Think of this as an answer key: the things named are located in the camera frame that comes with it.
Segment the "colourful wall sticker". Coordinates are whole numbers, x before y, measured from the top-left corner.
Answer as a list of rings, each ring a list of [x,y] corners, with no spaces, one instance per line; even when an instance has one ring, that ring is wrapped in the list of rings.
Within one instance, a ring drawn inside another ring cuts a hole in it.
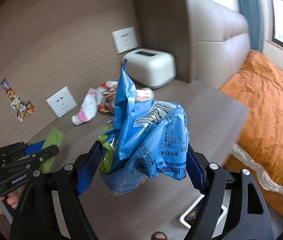
[[[20,95],[17,95],[14,92],[6,79],[3,79],[0,85],[11,100],[11,107],[15,111],[16,117],[19,121],[23,122],[25,118],[30,116],[36,110],[31,101],[25,102]]]

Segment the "teal curtain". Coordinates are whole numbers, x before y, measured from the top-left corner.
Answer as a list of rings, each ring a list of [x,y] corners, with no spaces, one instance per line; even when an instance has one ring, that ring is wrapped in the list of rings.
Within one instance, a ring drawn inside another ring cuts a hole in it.
[[[238,6],[248,23],[251,49],[262,52],[265,31],[260,0],[238,0]]]

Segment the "orange bed blanket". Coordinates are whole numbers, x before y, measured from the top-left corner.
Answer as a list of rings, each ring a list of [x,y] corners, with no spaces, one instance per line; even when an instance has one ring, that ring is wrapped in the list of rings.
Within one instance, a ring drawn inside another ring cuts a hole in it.
[[[249,108],[225,167],[249,169],[267,204],[283,216],[283,70],[252,50],[220,91]]]

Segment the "red slipper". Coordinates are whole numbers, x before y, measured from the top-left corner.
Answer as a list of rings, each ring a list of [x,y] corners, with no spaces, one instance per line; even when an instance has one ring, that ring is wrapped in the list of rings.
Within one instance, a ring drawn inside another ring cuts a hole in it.
[[[168,237],[165,233],[156,231],[152,234],[151,240],[168,240]]]

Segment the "green paper sheet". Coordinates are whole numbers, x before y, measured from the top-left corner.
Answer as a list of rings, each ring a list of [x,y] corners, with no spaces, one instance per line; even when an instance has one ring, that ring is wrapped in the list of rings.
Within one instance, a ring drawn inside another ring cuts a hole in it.
[[[62,146],[64,138],[65,135],[56,127],[53,127],[50,130],[42,146],[42,149],[48,150],[48,158],[41,163],[39,168],[42,173],[49,172],[56,158],[56,155],[58,154],[58,151]]]

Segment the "white ribbed tissue box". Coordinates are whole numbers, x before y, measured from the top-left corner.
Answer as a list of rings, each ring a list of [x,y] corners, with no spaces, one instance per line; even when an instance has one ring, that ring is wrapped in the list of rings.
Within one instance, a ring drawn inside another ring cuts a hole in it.
[[[176,77],[176,64],[172,54],[140,48],[124,55],[127,60],[126,73],[144,87],[158,89]]]

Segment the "pink white wrapper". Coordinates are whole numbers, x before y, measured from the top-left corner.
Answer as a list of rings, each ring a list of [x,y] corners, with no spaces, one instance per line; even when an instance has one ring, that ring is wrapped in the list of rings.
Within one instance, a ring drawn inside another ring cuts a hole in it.
[[[96,90],[90,88],[82,102],[80,111],[71,117],[71,121],[75,126],[79,126],[86,122],[89,122],[97,114],[97,101]]]

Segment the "red patterned snack bag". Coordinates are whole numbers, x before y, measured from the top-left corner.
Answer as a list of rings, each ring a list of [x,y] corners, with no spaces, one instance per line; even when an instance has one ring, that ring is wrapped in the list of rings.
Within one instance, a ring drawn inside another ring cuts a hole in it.
[[[97,109],[101,113],[114,113],[118,81],[106,81],[96,89]]]

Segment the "beige padded headboard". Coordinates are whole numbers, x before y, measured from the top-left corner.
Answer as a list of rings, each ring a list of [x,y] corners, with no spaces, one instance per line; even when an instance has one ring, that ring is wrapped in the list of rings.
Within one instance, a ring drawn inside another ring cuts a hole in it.
[[[250,52],[247,20],[238,0],[186,0],[186,6],[192,74],[219,89]]]

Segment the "white square trash bin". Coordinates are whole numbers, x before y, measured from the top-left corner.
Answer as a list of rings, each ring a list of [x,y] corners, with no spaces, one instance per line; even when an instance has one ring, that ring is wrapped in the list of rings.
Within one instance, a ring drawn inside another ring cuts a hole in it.
[[[195,218],[198,215],[199,208],[201,207],[203,199],[204,199],[204,195],[200,194],[198,198],[193,202],[193,204],[190,207],[188,207],[188,209],[180,216],[179,221],[188,229],[191,228],[193,222],[195,221]],[[212,235],[213,238],[219,236],[223,231],[225,220],[228,213],[229,203],[230,203],[230,191],[227,190],[224,193],[220,215],[217,220],[214,233]]]

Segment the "white wall socket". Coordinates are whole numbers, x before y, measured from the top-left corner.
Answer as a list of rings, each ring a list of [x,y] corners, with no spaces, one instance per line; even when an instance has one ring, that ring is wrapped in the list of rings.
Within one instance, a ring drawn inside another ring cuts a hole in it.
[[[77,106],[67,86],[50,96],[46,102],[58,118],[67,114]]]
[[[138,47],[138,40],[134,27],[114,31],[112,32],[112,38],[117,54]]]

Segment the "blue snack bag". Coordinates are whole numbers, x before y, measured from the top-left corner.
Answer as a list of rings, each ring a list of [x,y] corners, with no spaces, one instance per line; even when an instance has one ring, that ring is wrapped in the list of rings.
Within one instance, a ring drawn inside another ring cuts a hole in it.
[[[189,132],[181,105],[160,100],[136,102],[137,89],[121,69],[114,118],[100,133],[104,148],[100,176],[118,194],[136,189],[147,178],[186,177]]]

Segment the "lower white wall socket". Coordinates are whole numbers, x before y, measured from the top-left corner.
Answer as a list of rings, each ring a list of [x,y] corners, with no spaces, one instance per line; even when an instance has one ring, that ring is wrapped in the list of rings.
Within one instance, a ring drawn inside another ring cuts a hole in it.
[[[77,106],[67,86],[50,96],[46,102],[58,118],[67,114]]]

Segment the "clear pink plastic bag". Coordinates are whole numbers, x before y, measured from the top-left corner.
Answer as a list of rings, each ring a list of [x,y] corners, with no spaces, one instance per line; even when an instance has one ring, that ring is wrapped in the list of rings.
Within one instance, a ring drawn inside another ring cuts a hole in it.
[[[137,89],[136,102],[153,100],[153,98],[154,98],[154,92],[152,89],[150,88]]]

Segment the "upper white wall socket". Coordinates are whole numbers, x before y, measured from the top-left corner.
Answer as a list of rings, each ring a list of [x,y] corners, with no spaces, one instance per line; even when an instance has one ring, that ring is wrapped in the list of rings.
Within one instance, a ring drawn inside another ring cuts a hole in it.
[[[138,40],[134,27],[114,31],[112,32],[112,38],[117,54],[138,47]]]

